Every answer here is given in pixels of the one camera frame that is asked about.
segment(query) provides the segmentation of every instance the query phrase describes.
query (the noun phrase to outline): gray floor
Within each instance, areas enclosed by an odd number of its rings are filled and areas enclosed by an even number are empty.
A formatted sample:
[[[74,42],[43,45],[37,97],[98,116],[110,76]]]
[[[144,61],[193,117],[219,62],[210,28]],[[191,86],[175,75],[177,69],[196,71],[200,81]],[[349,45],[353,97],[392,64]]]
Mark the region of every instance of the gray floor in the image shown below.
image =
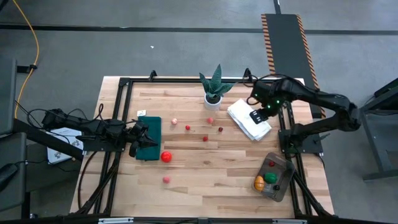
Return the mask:
[[[259,15],[274,12],[272,0],[19,2],[34,24],[260,28]],[[300,14],[306,29],[398,29],[398,1],[394,0],[280,0],[280,4],[283,13]],[[0,22],[23,20],[10,3],[0,12]],[[153,69],[161,75],[197,75],[210,73],[219,63],[228,76],[240,77],[246,67],[255,74],[269,72],[262,34],[39,31],[37,35],[39,69],[21,101],[28,110],[81,108],[92,116],[105,75],[148,75]],[[398,36],[308,35],[307,39],[323,91],[344,94],[361,106],[397,77]],[[0,53],[20,64],[32,63],[32,34],[0,30]],[[18,75],[19,87],[24,77]],[[363,129],[333,131],[323,147],[335,213],[397,223],[398,179],[371,183],[361,179],[376,171]],[[68,213],[75,182],[36,192],[33,212]],[[10,219],[10,213],[0,218]]]

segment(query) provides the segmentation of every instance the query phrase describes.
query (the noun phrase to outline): white flower pot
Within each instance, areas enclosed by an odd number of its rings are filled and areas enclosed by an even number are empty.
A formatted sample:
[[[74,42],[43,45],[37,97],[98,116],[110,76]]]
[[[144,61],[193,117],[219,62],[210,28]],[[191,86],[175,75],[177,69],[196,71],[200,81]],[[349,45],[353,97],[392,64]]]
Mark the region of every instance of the white flower pot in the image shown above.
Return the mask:
[[[208,110],[219,110],[221,106],[221,102],[223,101],[223,97],[220,98],[218,103],[209,103],[206,99],[206,93],[205,93],[205,108]]]

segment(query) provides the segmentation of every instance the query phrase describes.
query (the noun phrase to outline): wooden table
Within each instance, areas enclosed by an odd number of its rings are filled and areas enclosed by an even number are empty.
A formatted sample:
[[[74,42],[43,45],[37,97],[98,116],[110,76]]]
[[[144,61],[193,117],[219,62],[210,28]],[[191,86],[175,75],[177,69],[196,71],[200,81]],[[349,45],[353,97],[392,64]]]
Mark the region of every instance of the wooden table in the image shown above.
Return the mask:
[[[104,118],[112,117],[119,78],[103,79],[97,107],[100,103],[104,104]],[[282,202],[274,202],[251,188],[265,156],[269,152],[280,154],[280,151],[277,116],[268,120],[272,130],[257,142],[246,137],[227,114],[228,106],[240,98],[246,99],[250,92],[251,88],[236,84],[225,94],[219,111],[208,111],[204,109],[201,83],[135,83],[127,120],[137,118],[137,110],[147,110],[147,116],[160,116],[162,150],[170,151],[173,159],[170,163],[144,162],[124,152],[119,166],[112,216],[294,217],[289,190]],[[126,90],[120,108],[124,106],[125,96]],[[297,123],[312,122],[308,103],[295,101],[292,106]],[[206,122],[208,117],[215,119],[213,124]],[[172,118],[178,119],[176,126],[171,125]],[[190,125],[191,130],[186,131],[185,125]],[[218,132],[220,126],[224,128],[222,133]],[[202,141],[204,136],[208,136],[208,142]],[[81,190],[83,203],[98,185],[103,157],[104,153],[97,153],[88,165]],[[302,157],[309,189],[324,208],[333,213],[321,161],[312,154],[303,154]],[[162,183],[164,176],[170,177],[169,184]],[[298,190],[298,197],[304,212],[301,190]],[[77,194],[71,212],[76,210]]]

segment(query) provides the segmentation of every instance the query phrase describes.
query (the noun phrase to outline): potted plant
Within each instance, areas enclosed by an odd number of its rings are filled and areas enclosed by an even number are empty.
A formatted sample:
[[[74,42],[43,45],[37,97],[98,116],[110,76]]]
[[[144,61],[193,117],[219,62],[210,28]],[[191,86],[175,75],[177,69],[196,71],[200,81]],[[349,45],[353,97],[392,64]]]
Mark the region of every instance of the potted plant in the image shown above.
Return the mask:
[[[218,110],[221,106],[224,93],[228,92],[234,83],[221,82],[221,65],[219,64],[214,71],[211,80],[199,73],[200,81],[205,89],[205,107],[208,110]]]

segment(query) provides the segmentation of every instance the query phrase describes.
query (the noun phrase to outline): white towel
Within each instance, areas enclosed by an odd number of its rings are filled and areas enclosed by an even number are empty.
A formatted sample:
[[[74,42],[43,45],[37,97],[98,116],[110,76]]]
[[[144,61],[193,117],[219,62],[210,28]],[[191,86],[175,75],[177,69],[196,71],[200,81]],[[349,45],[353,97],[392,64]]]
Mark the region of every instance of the white towel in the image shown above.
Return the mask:
[[[255,124],[249,115],[252,111],[253,109],[242,99],[227,109],[228,114],[251,140],[260,141],[271,130],[271,126],[266,121]]]

